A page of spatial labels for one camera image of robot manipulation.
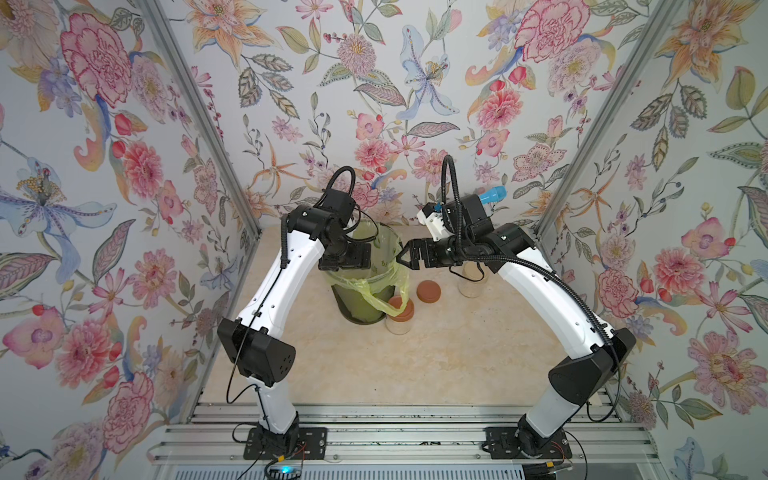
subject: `black cable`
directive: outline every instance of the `black cable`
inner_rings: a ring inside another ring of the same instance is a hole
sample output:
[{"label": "black cable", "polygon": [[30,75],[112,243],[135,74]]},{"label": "black cable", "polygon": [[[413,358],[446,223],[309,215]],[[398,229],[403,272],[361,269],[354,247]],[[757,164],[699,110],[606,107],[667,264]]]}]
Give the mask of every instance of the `black cable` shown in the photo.
[{"label": "black cable", "polygon": [[587,452],[584,450],[584,447],[581,446],[581,442],[578,441],[578,439],[576,438],[576,435],[574,435],[574,434],[572,434],[570,432],[567,432],[565,430],[563,430],[563,432],[565,432],[568,435],[570,435],[571,437],[573,437],[573,440],[575,440],[576,443],[578,443],[578,446],[581,449],[581,454],[584,456],[584,480],[587,480],[587,476],[589,474],[589,463],[587,463]]},{"label": "black cable", "polygon": [[253,460],[253,463],[250,464],[250,467],[246,468],[245,472],[241,473],[240,476],[237,477],[235,480],[240,480],[242,477],[244,477],[245,474],[248,473],[248,471],[251,470],[253,466],[256,464],[256,462],[258,462],[259,460],[261,460],[261,453],[259,453],[259,456],[256,457],[256,460]]}]

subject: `floral wallpaper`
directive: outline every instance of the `floral wallpaper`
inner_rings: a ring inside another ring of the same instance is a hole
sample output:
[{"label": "floral wallpaper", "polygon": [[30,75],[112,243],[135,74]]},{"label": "floral wallpaper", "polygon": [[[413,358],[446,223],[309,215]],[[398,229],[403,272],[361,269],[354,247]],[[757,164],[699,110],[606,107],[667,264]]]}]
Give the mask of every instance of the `floral wallpaper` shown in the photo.
[{"label": "floral wallpaper", "polygon": [[368,214],[413,223],[451,154],[466,191],[507,186],[490,206],[499,222],[533,227],[651,13],[650,0],[163,7],[190,65],[210,73],[210,115],[266,225],[312,204],[343,165]]},{"label": "floral wallpaper", "polygon": [[0,0],[0,84],[0,477],[144,478],[250,238],[131,0]]},{"label": "floral wallpaper", "polygon": [[768,7],[690,0],[545,234],[637,348],[618,405],[678,480],[764,478]]}]

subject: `brown jar lid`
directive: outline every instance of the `brown jar lid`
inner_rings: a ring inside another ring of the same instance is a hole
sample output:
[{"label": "brown jar lid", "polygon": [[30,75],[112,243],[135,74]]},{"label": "brown jar lid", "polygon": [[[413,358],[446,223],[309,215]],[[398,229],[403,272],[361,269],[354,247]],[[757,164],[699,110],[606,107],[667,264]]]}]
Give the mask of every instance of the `brown jar lid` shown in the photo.
[{"label": "brown jar lid", "polygon": [[440,300],[440,285],[431,280],[424,280],[416,287],[416,296],[424,303]]},{"label": "brown jar lid", "polygon": [[[400,308],[402,305],[402,297],[400,295],[395,295],[391,299],[389,299],[389,305],[392,305],[395,308]],[[396,322],[407,322],[411,318],[413,318],[413,314],[415,313],[415,306],[413,305],[413,300],[408,299],[408,304],[406,305],[406,309],[400,313],[398,316],[392,316],[388,315],[389,318]]]}]

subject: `blue object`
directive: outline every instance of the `blue object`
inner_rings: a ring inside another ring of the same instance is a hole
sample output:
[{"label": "blue object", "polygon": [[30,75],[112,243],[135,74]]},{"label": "blue object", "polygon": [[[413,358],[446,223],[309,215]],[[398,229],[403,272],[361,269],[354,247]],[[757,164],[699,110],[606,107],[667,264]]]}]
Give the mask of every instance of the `blue object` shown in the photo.
[{"label": "blue object", "polygon": [[483,195],[480,195],[480,203],[491,204],[504,200],[507,197],[507,189],[504,186],[493,187]]}]

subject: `table surface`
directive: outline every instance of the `table surface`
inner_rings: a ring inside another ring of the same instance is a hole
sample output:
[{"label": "table surface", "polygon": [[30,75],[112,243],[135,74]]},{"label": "table surface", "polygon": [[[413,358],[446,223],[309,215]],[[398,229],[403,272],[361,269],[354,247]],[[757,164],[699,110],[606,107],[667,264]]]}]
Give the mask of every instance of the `table surface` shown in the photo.
[{"label": "table surface", "polygon": [[[403,241],[428,236],[420,226],[396,230]],[[256,292],[280,250],[279,227],[263,233],[236,312]],[[314,269],[307,277],[282,338],[296,347],[287,377],[294,403],[529,406],[544,392],[548,371],[565,358],[544,320],[496,275],[479,298],[469,299],[448,269],[411,272],[414,325],[397,336],[383,320],[367,326],[346,320],[323,274]],[[422,280],[442,288],[436,303],[416,297]],[[217,356],[201,402],[224,401],[231,367],[225,355]],[[233,392],[245,385],[236,373]],[[254,398],[247,393],[239,401]]]}]

